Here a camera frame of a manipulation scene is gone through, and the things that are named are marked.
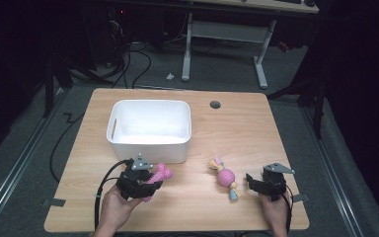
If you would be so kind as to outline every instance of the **round hole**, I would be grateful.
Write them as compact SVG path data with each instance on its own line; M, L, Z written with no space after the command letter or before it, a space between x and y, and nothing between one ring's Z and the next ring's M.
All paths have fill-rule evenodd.
M210 107L213 109L219 109L221 107L221 104L218 101L212 101L210 102Z

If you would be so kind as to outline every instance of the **wrist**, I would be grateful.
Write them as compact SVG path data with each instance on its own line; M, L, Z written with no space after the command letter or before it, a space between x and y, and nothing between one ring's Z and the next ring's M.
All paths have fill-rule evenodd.
M108 228L108 226L98 226L95 230L94 237L113 237L116 230Z
M271 228L272 237L287 237L287 230L285 228Z

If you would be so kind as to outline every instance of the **white plastic bin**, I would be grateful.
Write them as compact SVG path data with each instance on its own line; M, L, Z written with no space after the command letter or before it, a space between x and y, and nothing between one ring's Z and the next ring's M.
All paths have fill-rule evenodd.
M119 160L141 154L152 164L184 162L190 137L190 106L183 101L119 101L107 129Z

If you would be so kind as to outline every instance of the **metal rail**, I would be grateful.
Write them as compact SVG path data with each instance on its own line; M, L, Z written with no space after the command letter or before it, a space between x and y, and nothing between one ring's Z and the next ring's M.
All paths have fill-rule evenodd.
M54 112L56 111L60 103L65 99L66 95L67 95L67 92L61 89L57 92L56 94L57 102L56 102L55 107L53 108L53 110L51 111L51 113L48 115L47 118L41 119L41 121L38 124L38 127L33 132L32 136L27 142L25 148L23 149L21 155L19 156L11 172L9 173L5 181L2 183L0 187L0 213L2 209L5 207L15 187L18 185L21 178L23 177L24 172L26 171L28 165L30 164L30 161L33 158L34 151L38 145L39 140L42 137L42 134L45 132L45 129L47 128L49 122L51 121L51 118L53 117Z
M303 118L308 123L308 129L310 134L313 136L316 147L319 150L322 166L325 171L325 175L328 179L329 186L331 187L332 193L334 195L335 201L337 202L338 208L340 209L341 216L346 225L346 228L350 236L361 237L364 236L359 226L355 214L353 213L352 207L350 205L349 199L343 191L340 180L338 179L337 172L335 171L331 159L326 152L326 148L322 139L319 139L313 129L313 119L307 108L300 108L300 112Z

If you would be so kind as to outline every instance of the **metal stand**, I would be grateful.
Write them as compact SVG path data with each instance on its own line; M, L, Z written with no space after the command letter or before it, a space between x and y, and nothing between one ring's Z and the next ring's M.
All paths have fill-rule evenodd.
M190 44L192 37L210 38L218 40L235 40L261 43L262 47L258 56L254 56L254 65L257 70L258 80L263 89L267 88L267 82L263 69L263 60L266 49L272 37L276 20L272 20L267 28L247 27L239 25L194 21L192 13L189 13L187 28L187 48L184 55L183 81L190 79Z
M70 90L73 86L67 65L52 55L45 65L45 111L43 118L48 118L54 109L54 78L63 90Z

